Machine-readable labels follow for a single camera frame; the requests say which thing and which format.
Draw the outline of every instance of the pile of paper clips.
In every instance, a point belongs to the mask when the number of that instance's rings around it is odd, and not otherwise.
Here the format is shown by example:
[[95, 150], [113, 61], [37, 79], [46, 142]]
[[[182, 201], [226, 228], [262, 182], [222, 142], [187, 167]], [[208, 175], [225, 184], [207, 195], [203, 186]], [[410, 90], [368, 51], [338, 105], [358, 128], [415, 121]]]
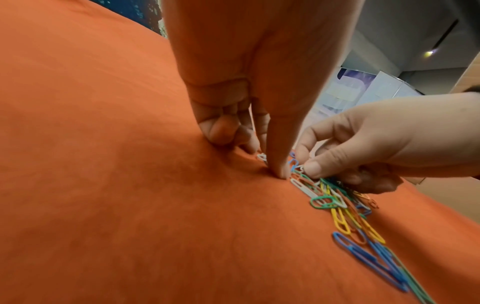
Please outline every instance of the pile of paper clips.
[[[265, 154], [257, 157], [267, 162]], [[385, 240], [367, 222], [372, 209], [378, 208], [376, 202], [334, 179], [310, 179], [304, 174], [303, 166], [299, 165], [293, 151], [290, 157], [290, 182], [310, 197], [313, 208], [330, 210], [338, 229], [332, 234], [334, 241], [399, 290], [411, 290], [421, 303], [435, 304], [399, 258], [385, 246]]]

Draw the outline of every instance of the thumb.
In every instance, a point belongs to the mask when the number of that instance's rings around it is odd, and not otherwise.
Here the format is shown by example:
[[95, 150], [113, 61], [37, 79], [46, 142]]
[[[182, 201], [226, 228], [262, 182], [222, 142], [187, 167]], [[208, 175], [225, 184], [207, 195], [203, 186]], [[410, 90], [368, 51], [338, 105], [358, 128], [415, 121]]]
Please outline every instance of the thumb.
[[357, 133], [344, 143], [309, 160], [303, 168], [311, 178], [329, 177], [346, 169], [378, 161], [380, 151], [369, 137]]

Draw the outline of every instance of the orange surface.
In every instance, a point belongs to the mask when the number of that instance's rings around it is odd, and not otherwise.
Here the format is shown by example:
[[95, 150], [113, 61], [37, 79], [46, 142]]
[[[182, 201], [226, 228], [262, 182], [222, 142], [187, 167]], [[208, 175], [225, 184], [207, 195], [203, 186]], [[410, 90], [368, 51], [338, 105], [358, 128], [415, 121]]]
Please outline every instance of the orange surface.
[[[417, 302], [334, 244], [329, 212], [203, 139], [167, 40], [87, 0], [1, 6], [1, 303]], [[376, 200], [437, 303], [480, 302], [478, 225], [411, 185]]]

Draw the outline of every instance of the human hand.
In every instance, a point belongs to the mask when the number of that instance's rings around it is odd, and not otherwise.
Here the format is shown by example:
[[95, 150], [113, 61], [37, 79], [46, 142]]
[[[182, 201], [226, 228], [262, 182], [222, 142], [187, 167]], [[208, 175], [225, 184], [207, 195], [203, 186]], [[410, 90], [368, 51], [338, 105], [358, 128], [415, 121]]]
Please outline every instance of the human hand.
[[338, 65], [363, 0], [163, 0], [162, 14], [196, 121], [216, 145], [287, 158]]
[[[321, 140], [328, 141], [309, 160]], [[394, 191], [400, 176], [480, 174], [480, 94], [364, 104], [307, 128], [295, 155], [312, 178], [336, 175], [363, 193]]]

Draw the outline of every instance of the orange fabric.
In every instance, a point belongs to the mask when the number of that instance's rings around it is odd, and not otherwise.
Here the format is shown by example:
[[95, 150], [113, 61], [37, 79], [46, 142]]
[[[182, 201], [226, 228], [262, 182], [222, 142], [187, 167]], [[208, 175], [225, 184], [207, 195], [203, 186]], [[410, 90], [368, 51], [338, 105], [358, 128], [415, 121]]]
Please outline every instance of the orange fabric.
[[[417, 302], [202, 138], [167, 40], [87, 0], [1, 5], [0, 303]], [[437, 303], [480, 302], [478, 225], [411, 185], [375, 199]]]

